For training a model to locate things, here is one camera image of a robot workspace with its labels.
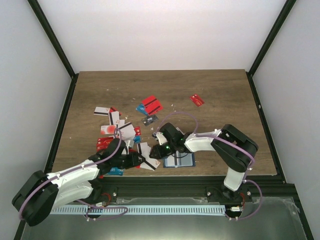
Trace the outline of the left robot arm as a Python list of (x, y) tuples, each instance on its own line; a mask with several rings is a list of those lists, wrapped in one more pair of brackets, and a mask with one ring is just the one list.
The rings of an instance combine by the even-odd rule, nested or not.
[(97, 202), (102, 196), (99, 177), (112, 168), (130, 169), (145, 161), (130, 151), (125, 141), (115, 138), (107, 148), (97, 151), (82, 163), (58, 172), (34, 172), (12, 199), (19, 217), (30, 227), (43, 222), (52, 210), (77, 200)]

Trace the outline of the blue leather card holder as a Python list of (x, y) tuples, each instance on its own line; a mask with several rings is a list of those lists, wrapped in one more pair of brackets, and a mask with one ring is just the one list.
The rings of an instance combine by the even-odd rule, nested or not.
[(195, 155), (193, 153), (176, 152), (163, 159), (164, 168), (195, 167)]

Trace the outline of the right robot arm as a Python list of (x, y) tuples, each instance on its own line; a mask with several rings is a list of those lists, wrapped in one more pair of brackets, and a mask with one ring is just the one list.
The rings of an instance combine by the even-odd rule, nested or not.
[(212, 132), (182, 133), (171, 123), (166, 123), (155, 133), (158, 143), (154, 145), (149, 157), (163, 159), (179, 152), (192, 154), (199, 151), (215, 151), (228, 166), (222, 188), (223, 198), (229, 202), (240, 196), (240, 187), (245, 181), (247, 171), (255, 163), (258, 144), (231, 124)]

